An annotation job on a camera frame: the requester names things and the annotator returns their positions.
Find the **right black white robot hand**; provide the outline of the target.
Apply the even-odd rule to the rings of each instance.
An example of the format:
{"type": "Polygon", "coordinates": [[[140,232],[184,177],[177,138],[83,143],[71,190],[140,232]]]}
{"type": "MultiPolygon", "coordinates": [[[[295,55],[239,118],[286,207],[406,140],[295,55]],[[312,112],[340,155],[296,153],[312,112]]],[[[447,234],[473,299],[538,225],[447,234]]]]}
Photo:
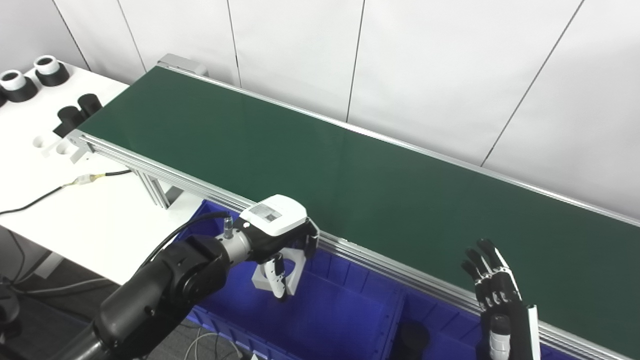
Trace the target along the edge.
{"type": "Polygon", "coordinates": [[[527,304],[502,253],[493,241],[477,240],[465,249],[461,268],[473,281],[480,309],[478,360],[540,360],[538,308],[527,304]]]}

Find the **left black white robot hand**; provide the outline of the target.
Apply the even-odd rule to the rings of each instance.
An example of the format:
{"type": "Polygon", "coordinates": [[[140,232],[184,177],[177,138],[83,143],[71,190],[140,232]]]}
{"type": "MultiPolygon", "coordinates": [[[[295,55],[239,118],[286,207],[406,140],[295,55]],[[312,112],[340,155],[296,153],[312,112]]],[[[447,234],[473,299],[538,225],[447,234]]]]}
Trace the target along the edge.
{"type": "Polygon", "coordinates": [[[302,259],[311,259],[318,249],[318,226],[301,203],[283,194],[242,210],[237,221],[234,228],[247,240],[246,260],[258,264],[268,289],[278,301],[286,301],[294,290],[285,276],[283,251],[294,249],[302,252],[302,259]]]}

